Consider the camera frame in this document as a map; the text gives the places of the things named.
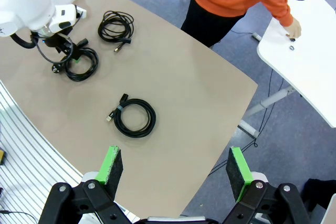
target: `gray floor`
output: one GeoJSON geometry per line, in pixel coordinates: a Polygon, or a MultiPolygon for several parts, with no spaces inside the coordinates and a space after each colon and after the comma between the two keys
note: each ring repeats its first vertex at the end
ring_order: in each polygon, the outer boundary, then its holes
{"type": "MultiPolygon", "coordinates": [[[[132,1],[180,27],[190,0],[132,1]]],[[[336,0],[326,1],[333,8],[336,7],[336,0]]],[[[257,4],[248,11],[234,30],[256,31],[262,35],[270,19],[270,13],[261,4],[257,4]]],[[[257,43],[249,35],[235,33],[229,33],[214,47],[214,51],[258,83],[252,105],[266,97],[271,72],[259,59],[256,48],[257,43]]],[[[280,82],[281,78],[275,73],[272,92],[278,89],[280,82]]],[[[259,127],[261,118],[262,113],[258,113],[248,122],[254,127],[259,127]]],[[[237,130],[228,146],[245,146],[249,141],[250,138],[246,134],[237,130]]],[[[308,178],[335,179],[335,130],[330,128],[297,93],[276,104],[265,130],[258,139],[258,145],[258,148],[251,147],[246,151],[245,157],[250,169],[266,174],[274,186],[289,182],[301,189],[308,178]]],[[[224,150],[218,161],[226,158],[227,150],[224,150]]],[[[225,169],[222,168],[207,178],[183,214],[205,215],[223,221],[234,203],[225,169]]],[[[320,223],[323,214],[324,210],[317,207],[312,215],[312,223],[320,223]]]]}

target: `white slatted surface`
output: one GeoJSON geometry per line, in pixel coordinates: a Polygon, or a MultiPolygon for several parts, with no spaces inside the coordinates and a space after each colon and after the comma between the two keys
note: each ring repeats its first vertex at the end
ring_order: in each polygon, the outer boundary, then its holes
{"type": "MultiPolygon", "coordinates": [[[[0,81],[0,148],[6,152],[0,166],[0,209],[22,211],[36,220],[42,213],[53,184],[78,185],[82,174],[34,127],[0,81]]],[[[137,216],[121,207],[132,222],[137,216]]],[[[0,224],[36,223],[20,214],[0,214],[0,224]]],[[[85,215],[81,223],[99,223],[94,215],[85,215]]]]}

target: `screw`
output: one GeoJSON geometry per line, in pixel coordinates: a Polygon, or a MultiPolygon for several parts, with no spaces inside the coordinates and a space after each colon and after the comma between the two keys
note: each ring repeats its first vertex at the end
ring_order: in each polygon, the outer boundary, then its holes
{"type": "Polygon", "coordinates": [[[60,188],[59,188],[59,191],[65,191],[67,188],[66,188],[66,186],[61,186],[60,188]]]}
{"type": "Polygon", "coordinates": [[[261,189],[264,187],[264,185],[261,182],[256,183],[256,187],[261,189]]]}
{"type": "Polygon", "coordinates": [[[96,187],[96,185],[95,185],[94,183],[90,183],[90,184],[88,185],[88,187],[89,187],[89,189],[94,189],[94,188],[96,187]]]}
{"type": "Polygon", "coordinates": [[[283,189],[284,191],[290,191],[290,187],[289,186],[284,186],[283,188],[284,188],[283,189]]]}

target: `yellow object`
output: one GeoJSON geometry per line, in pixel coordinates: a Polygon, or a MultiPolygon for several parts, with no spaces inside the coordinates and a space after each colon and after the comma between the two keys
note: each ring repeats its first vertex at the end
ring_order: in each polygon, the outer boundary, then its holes
{"type": "Polygon", "coordinates": [[[4,157],[5,157],[5,152],[3,150],[0,150],[0,165],[2,164],[4,157]]]}

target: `table leg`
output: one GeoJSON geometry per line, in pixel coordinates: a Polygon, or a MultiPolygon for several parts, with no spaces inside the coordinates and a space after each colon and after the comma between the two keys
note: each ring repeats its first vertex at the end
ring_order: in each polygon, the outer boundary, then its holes
{"type": "MultiPolygon", "coordinates": [[[[288,86],[284,89],[279,90],[278,92],[276,92],[275,94],[271,95],[270,97],[268,97],[267,99],[260,101],[259,104],[253,106],[252,108],[250,108],[249,110],[247,110],[243,116],[243,119],[248,118],[249,116],[266,109],[267,107],[269,107],[270,105],[272,105],[273,103],[285,98],[286,96],[294,93],[296,90],[295,88],[293,88],[292,86],[288,86]]],[[[253,128],[251,125],[249,125],[247,122],[245,122],[244,120],[241,120],[239,125],[238,125],[242,130],[244,130],[245,132],[247,132],[248,134],[250,134],[251,136],[257,138],[260,134],[259,131],[257,131],[255,128],[253,128]]]]}

